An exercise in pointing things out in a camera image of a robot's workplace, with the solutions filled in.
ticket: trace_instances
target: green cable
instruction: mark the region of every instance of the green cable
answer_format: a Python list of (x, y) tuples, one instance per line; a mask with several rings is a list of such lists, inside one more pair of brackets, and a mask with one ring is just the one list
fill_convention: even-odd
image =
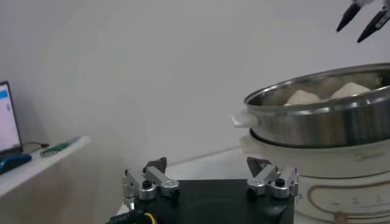
[(66, 149), (68, 146), (69, 146), (68, 142), (60, 143), (54, 147), (42, 151), (40, 154), (42, 157), (49, 157), (57, 154), (58, 152), (61, 152), (62, 150)]

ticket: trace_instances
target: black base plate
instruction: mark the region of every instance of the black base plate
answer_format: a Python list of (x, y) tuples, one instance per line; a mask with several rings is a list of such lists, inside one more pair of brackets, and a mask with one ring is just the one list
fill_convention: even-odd
[(246, 180), (181, 180), (177, 201), (157, 191), (152, 201), (135, 200), (135, 209), (150, 212), (158, 224), (294, 223), (294, 198), (270, 195), (250, 200)]

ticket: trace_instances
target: white shelf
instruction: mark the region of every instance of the white shelf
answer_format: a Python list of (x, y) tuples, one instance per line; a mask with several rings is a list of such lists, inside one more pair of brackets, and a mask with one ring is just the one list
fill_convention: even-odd
[(0, 175), (0, 198), (75, 151), (84, 148), (89, 142), (89, 137), (81, 137), (63, 151), (45, 158), (40, 156), (41, 150), (34, 152), (31, 154), (31, 161)]

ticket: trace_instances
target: steamed bun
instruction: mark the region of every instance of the steamed bun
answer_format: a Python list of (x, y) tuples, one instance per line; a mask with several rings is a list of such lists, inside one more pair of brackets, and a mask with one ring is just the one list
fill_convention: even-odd
[(315, 103), (317, 101), (320, 101), (320, 98), (317, 95), (306, 92), (304, 90), (298, 90), (287, 100), (285, 106), (295, 105), (295, 104)]
[(345, 84), (341, 89), (337, 90), (331, 95), (331, 99), (343, 98), (347, 96), (353, 96), (370, 91), (369, 88), (350, 82)]

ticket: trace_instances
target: laptop screen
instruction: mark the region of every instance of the laptop screen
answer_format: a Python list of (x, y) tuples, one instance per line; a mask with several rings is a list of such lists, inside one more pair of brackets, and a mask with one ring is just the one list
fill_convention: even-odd
[(9, 86), (0, 85), (0, 152), (20, 146)]

